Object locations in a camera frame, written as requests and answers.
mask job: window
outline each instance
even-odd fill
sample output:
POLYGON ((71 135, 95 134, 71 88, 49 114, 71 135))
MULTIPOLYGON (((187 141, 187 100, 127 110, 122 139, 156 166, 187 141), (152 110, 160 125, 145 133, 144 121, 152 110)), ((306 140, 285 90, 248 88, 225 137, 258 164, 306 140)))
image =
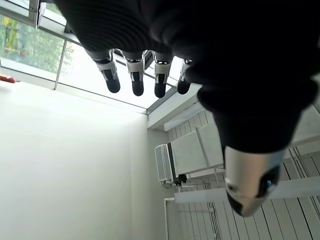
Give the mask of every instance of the window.
POLYGON ((62 15, 62 13, 60 12, 59 8, 54 3, 47 3, 46 4, 46 9, 48 9, 48 10, 50 10, 50 11, 56 13, 56 14, 62 15))
POLYGON ((0 15, 0 56, 4 67, 55 80, 63 44, 60 37, 0 15))
POLYGON ((54 3, 46 4, 43 16, 64 26, 67 24, 67 20, 54 3))
POLYGON ((8 2, 23 7, 24 9, 29 9, 30 0, 8 0, 8 2))
POLYGON ((149 76, 143 77, 144 93, 135 96, 132 82, 126 66, 117 63, 117 74, 121 89, 117 93, 109 92, 103 75, 95 62, 83 47, 68 42, 59 76, 59 83, 120 100, 142 108, 150 107, 158 98, 154 94, 155 80, 149 76))
POLYGON ((182 62, 183 62, 182 58, 179 58, 177 56, 173 57, 169 76, 176 81, 178 81, 180 77, 182 62))

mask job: tree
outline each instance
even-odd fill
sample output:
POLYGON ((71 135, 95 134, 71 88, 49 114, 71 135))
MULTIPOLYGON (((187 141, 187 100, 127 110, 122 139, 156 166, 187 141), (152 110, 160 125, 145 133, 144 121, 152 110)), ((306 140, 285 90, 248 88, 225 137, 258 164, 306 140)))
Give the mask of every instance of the tree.
MULTIPOLYGON (((51 73, 57 73, 64 40, 24 23, 1 16, 0 55, 51 73)), ((69 61, 72 54, 66 55, 69 61)))
POLYGON ((61 11, 54 3, 47 3, 45 8, 55 12, 56 14, 62 15, 61 11))

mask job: white wall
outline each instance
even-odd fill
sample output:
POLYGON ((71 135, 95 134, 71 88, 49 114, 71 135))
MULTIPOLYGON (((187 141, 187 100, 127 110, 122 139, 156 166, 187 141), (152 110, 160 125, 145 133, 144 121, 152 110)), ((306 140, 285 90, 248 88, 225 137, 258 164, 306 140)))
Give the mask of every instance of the white wall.
MULTIPOLYGON (((5 74, 7 76, 13 76, 17 80, 22 81, 24 83, 33 84, 37 86, 41 86, 47 89, 53 90, 55 87, 55 82, 51 80, 47 80, 38 76, 33 76, 30 74, 26 74, 23 72, 19 72, 16 70, 12 70, 9 68, 2 67, 0 68, 0 74, 5 74)), ((95 102, 108 104, 114 107, 121 108, 123 110, 129 110, 136 113, 145 114, 147 111, 146 109, 134 105, 127 104, 125 102, 121 102, 112 98, 108 98, 102 95, 94 94, 85 90, 81 90, 78 88, 74 88, 72 86, 64 85, 61 83, 58 83, 57 90, 59 92, 75 95, 81 98, 85 98, 88 100, 93 100, 95 102)))
POLYGON ((147 116, 0 82, 0 239, 162 240, 147 116))

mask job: robotic hand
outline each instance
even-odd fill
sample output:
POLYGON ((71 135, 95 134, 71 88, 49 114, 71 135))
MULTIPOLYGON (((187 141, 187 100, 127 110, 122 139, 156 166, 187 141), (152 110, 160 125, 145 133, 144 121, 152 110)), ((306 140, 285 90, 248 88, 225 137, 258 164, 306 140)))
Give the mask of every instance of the robotic hand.
POLYGON ((316 2, 55 0, 113 93, 120 90, 113 49, 123 52, 137 96, 145 50, 153 52, 159 98, 173 56, 192 60, 183 63, 178 92, 203 86, 197 96, 213 112, 228 199, 242 216, 277 185, 284 149, 316 96, 316 2))

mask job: red object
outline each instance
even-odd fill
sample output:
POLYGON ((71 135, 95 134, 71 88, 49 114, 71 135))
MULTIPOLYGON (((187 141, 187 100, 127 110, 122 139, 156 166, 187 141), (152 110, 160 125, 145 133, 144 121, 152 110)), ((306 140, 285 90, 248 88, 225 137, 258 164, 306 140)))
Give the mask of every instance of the red object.
POLYGON ((13 76, 0 75, 0 81, 8 82, 14 84, 17 80, 13 76))

